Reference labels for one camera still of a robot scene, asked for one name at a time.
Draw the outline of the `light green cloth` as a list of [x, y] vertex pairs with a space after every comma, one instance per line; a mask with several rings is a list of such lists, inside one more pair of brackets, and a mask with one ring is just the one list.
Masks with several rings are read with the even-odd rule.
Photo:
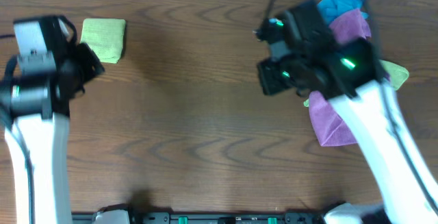
[[103, 63], [116, 64], [122, 56], [126, 20], [117, 18], [86, 18], [81, 42], [86, 43]]

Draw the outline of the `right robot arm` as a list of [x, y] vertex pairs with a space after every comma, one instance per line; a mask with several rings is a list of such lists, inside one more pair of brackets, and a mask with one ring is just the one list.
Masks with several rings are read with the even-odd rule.
[[308, 0], [264, 16], [256, 37], [270, 55], [258, 66], [263, 93], [318, 91], [355, 137], [380, 189], [379, 206], [340, 204], [321, 223], [436, 223], [437, 181], [404, 121], [396, 92], [364, 38], [338, 43]]

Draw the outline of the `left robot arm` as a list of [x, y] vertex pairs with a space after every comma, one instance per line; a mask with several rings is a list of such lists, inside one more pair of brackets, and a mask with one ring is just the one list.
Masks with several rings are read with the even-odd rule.
[[73, 214], [67, 173], [69, 103], [104, 72], [62, 15], [14, 22], [19, 53], [1, 78], [1, 125], [14, 173], [18, 223], [133, 223], [126, 206]]

